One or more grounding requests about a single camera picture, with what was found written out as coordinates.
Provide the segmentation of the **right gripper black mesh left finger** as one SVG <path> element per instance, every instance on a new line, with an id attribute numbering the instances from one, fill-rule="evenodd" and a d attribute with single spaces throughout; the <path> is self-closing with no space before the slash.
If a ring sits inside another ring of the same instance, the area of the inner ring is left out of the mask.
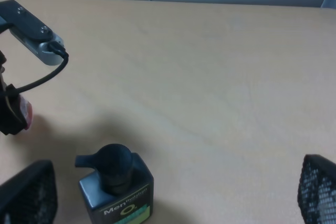
<path id="1" fill-rule="evenodd" d="M 1 223 L 53 223 L 57 209 L 50 160 L 35 161 L 1 184 Z"/>

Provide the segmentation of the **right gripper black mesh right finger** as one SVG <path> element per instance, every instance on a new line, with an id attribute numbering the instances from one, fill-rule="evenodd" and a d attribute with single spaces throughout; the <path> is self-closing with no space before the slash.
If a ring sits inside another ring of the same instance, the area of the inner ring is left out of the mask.
<path id="1" fill-rule="evenodd" d="M 304 157 L 297 195 L 304 223 L 335 223 L 335 163 L 318 154 Z"/>

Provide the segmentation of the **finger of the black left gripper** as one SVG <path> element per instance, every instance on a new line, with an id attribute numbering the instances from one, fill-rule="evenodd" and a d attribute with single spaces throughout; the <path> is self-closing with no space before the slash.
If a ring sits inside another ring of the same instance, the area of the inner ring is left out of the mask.
<path id="1" fill-rule="evenodd" d="M 12 84 L 7 85 L 3 78 L 5 70 L 3 64 L 6 60 L 1 52 L 1 133 L 16 135 L 24 130 L 26 122 L 20 111 L 20 94 L 11 97 L 4 96 L 6 91 L 12 91 L 15 88 Z"/>

